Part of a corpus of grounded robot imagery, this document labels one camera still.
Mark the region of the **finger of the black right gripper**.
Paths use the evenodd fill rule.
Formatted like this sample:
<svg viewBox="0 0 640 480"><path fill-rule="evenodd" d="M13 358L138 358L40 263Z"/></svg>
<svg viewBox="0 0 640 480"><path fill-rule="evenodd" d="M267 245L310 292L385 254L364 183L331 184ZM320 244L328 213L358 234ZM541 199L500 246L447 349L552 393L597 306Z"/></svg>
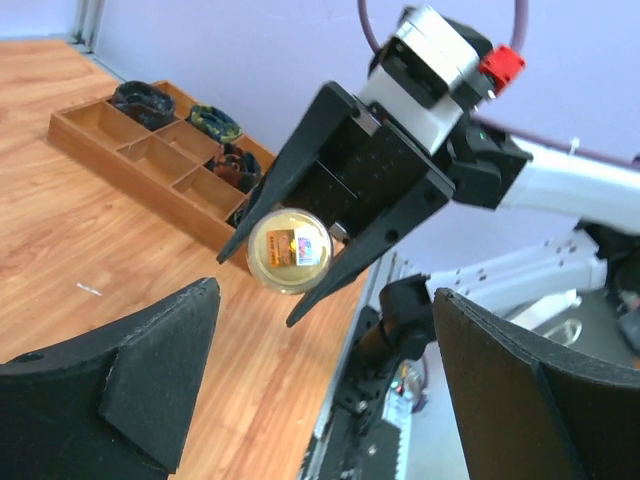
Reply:
<svg viewBox="0 0 640 480"><path fill-rule="evenodd" d="M334 81L324 84L272 166L251 194L245 214L217 261L232 257L251 230L281 204L300 208L331 226L353 206L356 196L332 167L355 151L355 120L365 111L362 102Z"/></svg>
<svg viewBox="0 0 640 480"><path fill-rule="evenodd" d="M294 326L319 301L354 281L417 225L446 205L454 191L452 181L441 174L429 172L422 177L334 258L326 276L292 309L286 326Z"/></svg>

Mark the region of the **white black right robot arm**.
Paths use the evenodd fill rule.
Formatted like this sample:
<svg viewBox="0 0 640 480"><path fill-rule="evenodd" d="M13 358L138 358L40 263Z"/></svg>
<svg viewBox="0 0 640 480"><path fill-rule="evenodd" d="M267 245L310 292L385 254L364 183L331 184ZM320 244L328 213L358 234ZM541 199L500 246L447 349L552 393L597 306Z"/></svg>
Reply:
<svg viewBox="0 0 640 480"><path fill-rule="evenodd" d="M505 313L603 287L639 252L639 168L479 117L487 81L441 95L385 74L356 94L317 92L251 190L217 259L239 250L262 283L297 297L286 323L391 250Z"/></svg>

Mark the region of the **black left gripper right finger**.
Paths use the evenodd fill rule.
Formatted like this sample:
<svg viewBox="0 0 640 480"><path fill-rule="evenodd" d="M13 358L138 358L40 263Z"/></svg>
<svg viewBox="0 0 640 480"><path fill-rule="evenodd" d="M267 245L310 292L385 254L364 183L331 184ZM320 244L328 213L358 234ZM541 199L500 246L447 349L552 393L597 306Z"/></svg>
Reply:
<svg viewBox="0 0 640 480"><path fill-rule="evenodd" d="M473 479L636 479L639 372L505 321L451 289L435 331Z"/></svg>

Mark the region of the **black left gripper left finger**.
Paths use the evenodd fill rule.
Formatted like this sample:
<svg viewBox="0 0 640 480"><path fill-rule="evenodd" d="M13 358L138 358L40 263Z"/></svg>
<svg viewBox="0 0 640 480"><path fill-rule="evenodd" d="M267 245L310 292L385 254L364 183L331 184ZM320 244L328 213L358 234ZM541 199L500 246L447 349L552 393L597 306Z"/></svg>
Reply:
<svg viewBox="0 0 640 480"><path fill-rule="evenodd" d="M178 468L220 287L153 305L1 367L5 479L165 479Z"/></svg>

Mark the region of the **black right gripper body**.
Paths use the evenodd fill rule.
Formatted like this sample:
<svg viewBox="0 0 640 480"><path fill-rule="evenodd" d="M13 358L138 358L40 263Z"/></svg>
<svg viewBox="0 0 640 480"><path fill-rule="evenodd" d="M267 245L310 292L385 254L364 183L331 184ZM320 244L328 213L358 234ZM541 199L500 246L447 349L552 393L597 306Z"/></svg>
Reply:
<svg viewBox="0 0 640 480"><path fill-rule="evenodd" d="M348 117L281 205L314 215L339 240L353 240L413 189L418 202L400 209L418 215L410 228L449 202L450 183L395 127L386 124L368 134Z"/></svg>

